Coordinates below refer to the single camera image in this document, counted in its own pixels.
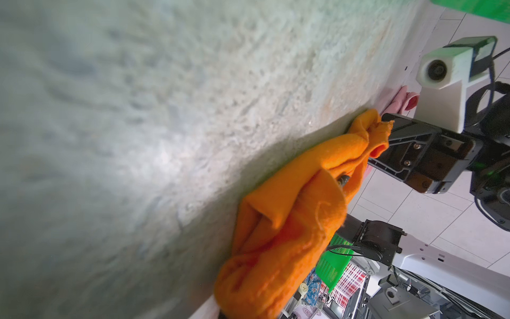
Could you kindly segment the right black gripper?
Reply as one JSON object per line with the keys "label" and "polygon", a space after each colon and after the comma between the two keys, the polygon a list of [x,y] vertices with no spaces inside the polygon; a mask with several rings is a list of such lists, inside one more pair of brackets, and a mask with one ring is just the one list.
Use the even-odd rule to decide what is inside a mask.
{"label": "right black gripper", "polygon": [[400,114],[382,115],[385,122],[393,121],[390,140],[429,140],[418,151],[418,158],[402,161],[369,159],[369,165],[390,177],[404,182],[421,194],[444,194],[474,163],[484,143],[471,135],[452,131]]}

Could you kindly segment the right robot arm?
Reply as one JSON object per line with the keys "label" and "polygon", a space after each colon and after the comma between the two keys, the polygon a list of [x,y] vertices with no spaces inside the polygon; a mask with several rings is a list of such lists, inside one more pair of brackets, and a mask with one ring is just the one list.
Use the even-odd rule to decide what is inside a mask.
{"label": "right robot arm", "polygon": [[[478,110],[485,91],[501,98]],[[389,149],[370,166],[424,194],[442,194],[463,171],[470,193],[489,221],[509,230],[509,85],[494,82],[467,101],[468,127],[455,133],[388,114],[394,120]],[[509,317],[509,278],[431,247],[383,221],[348,216],[337,235],[358,256],[384,264],[435,290],[473,318]]]}

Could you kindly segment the orange t-shirt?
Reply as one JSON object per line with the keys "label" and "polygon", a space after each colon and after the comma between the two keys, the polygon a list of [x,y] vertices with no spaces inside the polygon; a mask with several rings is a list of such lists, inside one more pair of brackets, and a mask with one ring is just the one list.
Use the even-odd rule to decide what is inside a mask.
{"label": "orange t-shirt", "polygon": [[239,205],[231,256],[215,283],[227,318],[277,318],[347,217],[393,121],[368,110],[347,133],[293,159]]}

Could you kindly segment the green plastic perforated basket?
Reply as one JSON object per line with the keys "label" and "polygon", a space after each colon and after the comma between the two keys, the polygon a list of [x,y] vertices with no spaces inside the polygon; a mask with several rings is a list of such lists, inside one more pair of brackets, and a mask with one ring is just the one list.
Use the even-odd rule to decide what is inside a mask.
{"label": "green plastic perforated basket", "polygon": [[509,24],[509,0],[431,0],[435,5]]}

